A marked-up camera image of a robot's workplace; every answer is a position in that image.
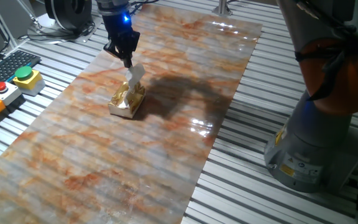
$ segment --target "white paper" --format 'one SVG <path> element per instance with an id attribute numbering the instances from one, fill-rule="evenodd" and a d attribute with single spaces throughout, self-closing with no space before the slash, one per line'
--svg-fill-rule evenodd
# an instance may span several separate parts
<path id="1" fill-rule="evenodd" d="M 127 100 L 128 93 L 134 92 L 135 85 L 140 81 L 140 79 L 144 76 L 145 73 L 146 73 L 146 71 L 144 70 L 143 65 L 141 63 L 138 63 L 137 65 L 129 68 L 127 73 L 125 74 L 125 77 L 127 78 L 128 86 L 129 86 L 128 92 L 125 95 L 124 101 L 123 101 L 123 103 L 125 104 L 126 107 L 129 106 L 128 100 Z"/>

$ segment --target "green button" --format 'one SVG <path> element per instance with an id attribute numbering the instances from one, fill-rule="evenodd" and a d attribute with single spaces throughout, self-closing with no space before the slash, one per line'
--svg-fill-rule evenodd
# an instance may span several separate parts
<path id="1" fill-rule="evenodd" d="M 30 66 L 24 66 L 16 70 L 15 76 L 19 80 L 26 80 L 32 76 L 32 68 Z"/>

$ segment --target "keyboard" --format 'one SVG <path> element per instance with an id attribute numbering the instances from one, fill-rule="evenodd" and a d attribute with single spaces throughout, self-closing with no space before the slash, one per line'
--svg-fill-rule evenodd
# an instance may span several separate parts
<path id="1" fill-rule="evenodd" d="M 12 82 L 16 70 L 23 66 L 33 67 L 41 61 L 39 56 L 18 50 L 0 62 L 0 82 Z"/>

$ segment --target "cable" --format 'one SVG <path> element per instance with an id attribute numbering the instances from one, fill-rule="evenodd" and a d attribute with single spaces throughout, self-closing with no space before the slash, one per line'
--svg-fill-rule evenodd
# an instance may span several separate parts
<path id="1" fill-rule="evenodd" d="M 139 10 L 139 8 L 142 7 L 144 4 L 151 4 L 151 3 L 158 2 L 158 1 L 159 0 L 152 0 L 152 1 L 146 0 L 144 2 L 140 2 L 140 1 L 132 2 L 131 6 L 135 6 L 135 9 L 132 12 L 130 12 L 129 15 L 133 16 Z"/>
<path id="2" fill-rule="evenodd" d="M 4 48 L 0 51 L 0 53 L 2 53 L 6 48 L 7 48 L 7 46 L 9 45 L 9 43 L 11 42 L 11 37 L 7 37 L 7 42 L 6 42 L 6 44 L 5 44 L 5 46 L 4 46 Z"/>
<path id="3" fill-rule="evenodd" d="M 57 40 L 57 39 L 76 39 L 79 37 L 84 37 L 89 35 L 90 33 L 92 33 L 92 31 L 94 30 L 96 24 L 94 22 L 88 22 L 85 24 L 86 28 L 83 29 L 83 31 L 79 34 L 67 34 L 67 35 L 52 35 L 52 34 L 26 34 L 26 35 L 22 35 L 20 37 L 18 37 L 18 40 L 38 40 L 38 41 L 45 41 L 45 40 Z M 34 37 L 50 37 L 50 38 L 42 38 L 42 39 L 37 39 Z"/>
<path id="4" fill-rule="evenodd" d="M 131 6 L 134 6 L 136 4 L 150 4 L 150 3 L 155 3 L 155 2 L 158 2 L 159 0 L 152 0 L 152 1 L 149 1 L 149 0 L 146 0 L 144 2 L 140 2 L 140 1 L 136 1 L 136 2 L 132 2 L 131 3 Z"/>

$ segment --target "marble-patterned sheet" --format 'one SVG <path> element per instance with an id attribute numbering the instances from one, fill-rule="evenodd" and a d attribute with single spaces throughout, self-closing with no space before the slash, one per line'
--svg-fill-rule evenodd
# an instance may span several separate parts
<path id="1" fill-rule="evenodd" d="M 147 96 L 107 103 L 126 69 L 101 52 L 0 157 L 0 223 L 180 223 L 261 25 L 145 6 Z"/>

